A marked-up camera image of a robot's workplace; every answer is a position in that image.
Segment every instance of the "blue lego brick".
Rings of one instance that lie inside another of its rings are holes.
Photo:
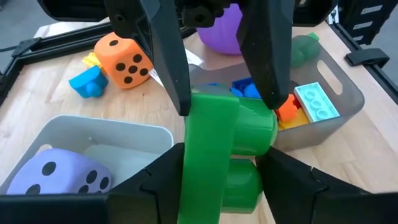
[[[243,93],[235,88],[230,88],[229,90],[236,97],[244,97]]]
[[[242,93],[244,92],[244,89],[253,83],[253,79],[252,78],[243,78],[241,80],[236,80],[232,82],[232,88],[235,88],[239,91],[241,91]]]
[[[256,85],[254,83],[248,85],[244,89],[244,96],[247,98],[261,99],[260,93],[257,91]]]
[[[294,95],[302,105],[311,122],[323,121],[340,116],[319,83],[294,88]]]
[[[100,97],[108,84],[108,80],[95,65],[80,75],[69,80],[70,86],[83,98]]]

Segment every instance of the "gray plastic bin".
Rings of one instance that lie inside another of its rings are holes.
[[[57,116],[43,127],[15,168],[0,184],[0,195],[7,192],[21,167],[43,146],[67,149],[99,162],[111,171],[112,187],[115,187],[148,166],[173,145],[171,132],[160,126]]]
[[[306,39],[311,37],[299,36],[299,38]],[[318,82],[338,110],[340,117],[279,131],[274,147],[281,151],[290,151],[321,144],[327,137],[342,127],[354,114],[359,112],[364,105],[364,97],[358,87],[347,77],[328,52],[319,43],[317,44],[320,48],[320,53],[317,57],[307,61],[299,68],[292,68],[290,79],[298,85]],[[341,92],[336,93],[326,81],[325,77],[327,76],[323,76],[318,70],[318,63],[322,63],[321,61],[334,74],[335,78],[328,78],[329,82],[339,82],[338,85],[341,85]],[[196,67],[191,71],[190,76],[192,84],[221,83],[231,86],[233,81],[250,77],[250,74],[246,64],[241,63],[212,71]]]

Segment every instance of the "purple ball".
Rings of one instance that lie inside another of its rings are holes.
[[[212,50],[232,55],[240,55],[236,31],[242,19],[242,12],[237,4],[224,10],[224,15],[216,18],[213,27],[198,28],[201,41]]]

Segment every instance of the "yellow lego brick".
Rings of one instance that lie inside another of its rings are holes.
[[[294,128],[309,123],[310,121],[308,120],[307,115],[305,115],[303,108],[299,108],[296,112],[296,117],[293,120],[288,122],[279,121],[279,130]]]
[[[101,62],[98,60],[93,52],[90,52],[88,56],[83,58],[83,63],[87,66],[87,68],[91,68],[92,66],[97,65],[101,69],[102,74],[106,75],[106,72],[104,71]]]

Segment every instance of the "green toy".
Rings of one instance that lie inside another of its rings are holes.
[[[321,47],[319,44],[319,37],[310,33],[308,35],[299,35],[292,39],[292,58],[290,66],[298,68],[305,64],[305,62],[316,58]]]
[[[178,223],[217,224],[221,212],[253,212],[260,176],[250,160],[231,155],[266,153],[277,134],[274,112],[219,86],[194,87],[185,130]]]

